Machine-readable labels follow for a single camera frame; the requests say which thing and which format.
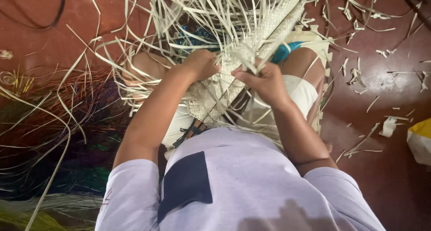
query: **sleeve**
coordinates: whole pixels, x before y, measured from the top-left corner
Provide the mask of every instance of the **sleeve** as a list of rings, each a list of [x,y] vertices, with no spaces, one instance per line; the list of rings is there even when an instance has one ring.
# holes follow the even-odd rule
[[[157,230],[159,198],[159,169],[154,162],[121,163],[109,175],[95,230]]]
[[[335,168],[320,167],[309,171],[304,178],[358,230],[385,230],[362,196],[358,184],[348,174]]]

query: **hand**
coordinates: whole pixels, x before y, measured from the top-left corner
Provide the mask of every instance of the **hand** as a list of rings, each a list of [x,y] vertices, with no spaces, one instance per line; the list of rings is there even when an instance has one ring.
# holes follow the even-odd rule
[[[216,73],[220,73],[221,67],[214,65],[216,54],[205,49],[192,52],[181,64],[193,82],[208,79]]]
[[[261,61],[261,59],[256,58],[256,67]],[[260,77],[242,71],[241,66],[232,71],[231,74],[255,90],[259,97],[273,109],[283,109],[288,104],[290,97],[278,65],[266,62],[260,71]]]

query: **brown floor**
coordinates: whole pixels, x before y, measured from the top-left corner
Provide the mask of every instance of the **brown floor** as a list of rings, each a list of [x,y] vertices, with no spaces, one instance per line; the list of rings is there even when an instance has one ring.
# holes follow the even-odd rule
[[[59,0],[0,0],[0,9],[17,19],[26,22],[18,16],[11,1],[15,1],[28,13],[28,16],[40,24],[49,23],[57,12]],[[102,13],[100,35],[104,41],[114,37],[107,34],[110,30],[121,27],[124,23],[124,0],[95,0]],[[148,8],[149,0],[138,0],[139,4]],[[352,24],[342,15],[337,7],[343,7],[344,0],[328,0],[331,4],[331,21],[340,34],[352,30]],[[356,0],[369,5],[371,0]],[[326,26],[321,19],[323,1],[314,7],[313,3],[306,6],[307,18],[314,17],[320,25],[320,31]],[[378,0],[374,5],[376,10],[392,15],[401,15],[409,11],[403,0]],[[419,61],[431,59],[431,32],[422,27],[413,38],[401,43],[397,52],[387,59],[375,50],[392,50],[406,36],[413,13],[399,19],[371,19],[369,25],[375,29],[396,27],[394,31],[374,32],[364,30],[356,33],[348,48],[359,51],[359,54],[347,52],[340,48],[331,48],[334,52],[331,65],[336,72],[344,62],[350,61],[348,71],[356,68],[357,57],[361,57],[363,81],[368,86],[368,92],[358,95],[353,90],[361,91],[358,84],[348,86],[350,74],[341,75],[335,81],[335,88],[329,104],[324,110],[322,123],[322,139],[334,145],[332,157],[337,158],[344,149],[349,149],[358,143],[359,135],[367,135],[377,122],[384,121],[384,115],[405,116],[413,109],[410,116],[413,123],[398,126],[391,138],[378,135],[376,131],[361,149],[384,150],[382,153],[358,153],[351,159],[342,157],[338,163],[341,170],[352,175],[358,182],[365,199],[388,230],[429,230],[431,229],[431,173],[424,166],[415,163],[406,144],[407,129],[414,123],[431,117],[431,91],[419,93],[421,84],[415,74],[402,74],[393,83],[391,74],[387,71],[431,71],[431,64],[419,64]],[[139,36],[143,36],[148,14],[135,8],[129,19],[129,25]],[[67,28],[69,24],[86,41],[94,38],[97,27],[97,12],[91,0],[66,0],[66,7],[60,22],[55,28],[45,31],[35,31],[16,25],[0,14],[0,50],[14,53],[12,60],[0,60],[0,69],[13,70],[21,64],[21,69],[32,69],[45,65],[45,71],[50,71],[59,63],[70,67],[82,53],[85,46]],[[124,38],[125,30],[116,34]],[[330,36],[336,37],[333,28]],[[338,40],[341,46],[345,39]],[[93,59],[94,65],[105,65]],[[376,96],[380,96],[368,114],[365,113],[369,104]]]

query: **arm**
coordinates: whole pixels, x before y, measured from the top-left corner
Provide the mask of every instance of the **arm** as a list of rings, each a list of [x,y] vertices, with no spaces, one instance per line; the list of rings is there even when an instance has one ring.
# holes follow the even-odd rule
[[[317,133],[290,99],[277,65],[266,63],[260,77],[240,68],[234,70],[232,75],[250,86],[271,106],[284,151],[302,176],[318,167],[337,168]]]
[[[175,114],[181,97],[191,83],[219,71],[214,53],[197,50],[180,65],[172,67],[144,101],[127,127],[115,156],[113,168],[133,159],[157,164],[158,149]]]

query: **left hand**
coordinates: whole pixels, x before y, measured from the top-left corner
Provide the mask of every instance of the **left hand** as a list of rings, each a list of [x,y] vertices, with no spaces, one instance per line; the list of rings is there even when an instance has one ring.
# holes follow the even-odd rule
[[[216,54],[206,49],[192,52],[181,64],[194,81],[206,80],[214,74],[220,73],[220,65],[214,65]]]

